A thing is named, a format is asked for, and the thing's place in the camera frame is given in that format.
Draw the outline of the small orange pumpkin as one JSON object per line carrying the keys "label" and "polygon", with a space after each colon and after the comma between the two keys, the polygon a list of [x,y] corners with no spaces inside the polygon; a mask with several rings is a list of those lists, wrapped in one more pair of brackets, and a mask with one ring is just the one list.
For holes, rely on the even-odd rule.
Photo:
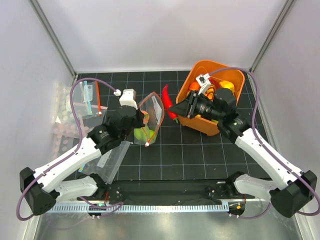
{"label": "small orange pumpkin", "polygon": [[201,86],[199,85],[199,83],[197,81],[194,81],[192,82],[190,85],[189,85],[189,90],[190,91],[199,91],[201,88]]}

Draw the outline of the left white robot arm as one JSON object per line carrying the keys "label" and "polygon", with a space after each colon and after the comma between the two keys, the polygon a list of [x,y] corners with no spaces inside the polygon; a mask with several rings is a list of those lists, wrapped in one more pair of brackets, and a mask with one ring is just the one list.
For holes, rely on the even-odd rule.
{"label": "left white robot arm", "polygon": [[108,187],[98,174],[92,173],[78,180],[65,181],[65,178],[82,165],[119,147],[134,129],[144,126],[143,120],[144,114],[139,107],[121,106],[60,157],[35,170],[22,169],[19,173],[21,197],[16,207],[18,219],[24,220],[20,215],[22,200],[27,202],[32,216],[39,216],[68,199],[104,198]]}

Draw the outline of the red chili pepper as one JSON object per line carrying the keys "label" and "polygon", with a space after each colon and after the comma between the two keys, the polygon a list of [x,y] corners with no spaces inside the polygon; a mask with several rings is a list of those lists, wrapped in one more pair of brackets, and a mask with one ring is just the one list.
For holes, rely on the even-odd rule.
{"label": "red chili pepper", "polygon": [[164,105],[164,108],[168,114],[168,116],[174,120],[176,123],[178,123],[178,115],[169,111],[169,108],[173,106],[173,103],[171,101],[171,98],[169,96],[169,92],[168,92],[168,84],[166,84],[164,86],[164,88],[162,89],[162,93],[161,93],[161,97],[162,97],[162,102],[163,102],[163,105]]}

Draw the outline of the green apple top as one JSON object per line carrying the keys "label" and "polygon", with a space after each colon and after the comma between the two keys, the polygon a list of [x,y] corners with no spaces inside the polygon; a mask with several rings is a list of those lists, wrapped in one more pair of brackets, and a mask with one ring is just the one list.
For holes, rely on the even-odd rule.
{"label": "green apple top", "polygon": [[148,135],[146,134],[143,128],[135,128],[134,129],[134,137],[138,141],[146,142],[148,140]]}

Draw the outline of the green apple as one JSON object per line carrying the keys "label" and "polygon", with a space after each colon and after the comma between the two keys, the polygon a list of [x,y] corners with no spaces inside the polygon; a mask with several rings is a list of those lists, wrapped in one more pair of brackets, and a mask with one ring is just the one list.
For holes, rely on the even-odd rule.
{"label": "green apple", "polygon": [[148,140],[148,135],[146,134],[143,128],[135,128],[134,129],[134,137],[138,141],[146,142]]}
{"label": "green apple", "polygon": [[149,130],[149,143],[154,144],[157,140],[158,132],[155,132],[154,130]]}

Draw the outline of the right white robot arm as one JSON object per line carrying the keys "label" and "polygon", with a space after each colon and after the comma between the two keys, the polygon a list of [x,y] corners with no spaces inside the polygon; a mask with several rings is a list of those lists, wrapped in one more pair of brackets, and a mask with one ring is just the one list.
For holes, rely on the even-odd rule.
{"label": "right white robot arm", "polygon": [[300,213],[312,199],[320,199],[316,193],[317,176],[311,170],[302,171],[272,148],[246,118],[237,113],[237,100],[231,90],[220,88],[213,99],[191,91],[186,99],[168,110],[188,119],[200,115],[217,121],[220,133],[253,158],[270,177],[262,180],[242,172],[234,173],[225,185],[230,198],[243,194],[263,199],[286,218]]}

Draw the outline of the orange zipper clear bag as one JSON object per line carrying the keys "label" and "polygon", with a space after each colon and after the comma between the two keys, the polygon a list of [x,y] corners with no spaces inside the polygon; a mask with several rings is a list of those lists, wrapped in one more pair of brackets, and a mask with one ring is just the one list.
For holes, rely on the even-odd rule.
{"label": "orange zipper clear bag", "polygon": [[142,101],[140,101],[138,106],[141,111],[148,112],[150,119],[148,124],[142,127],[147,134],[147,141],[144,142],[136,140],[133,132],[133,143],[136,145],[148,147],[149,145],[152,145],[149,143],[149,131],[153,130],[155,132],[159,132],[160,126],[162,125],[165,117],[165,108],[160,96],[154,91],[147,95]]}

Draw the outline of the peach fruit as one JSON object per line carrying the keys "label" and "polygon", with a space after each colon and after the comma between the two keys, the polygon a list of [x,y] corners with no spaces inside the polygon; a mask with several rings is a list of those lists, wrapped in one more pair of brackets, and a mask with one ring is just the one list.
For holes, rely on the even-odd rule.
{"label": "peach fruit", "polygon": [[149,123],[150,115],[147,111],[142,110],[141,112],[143,113],[143,125],[146,126]]}

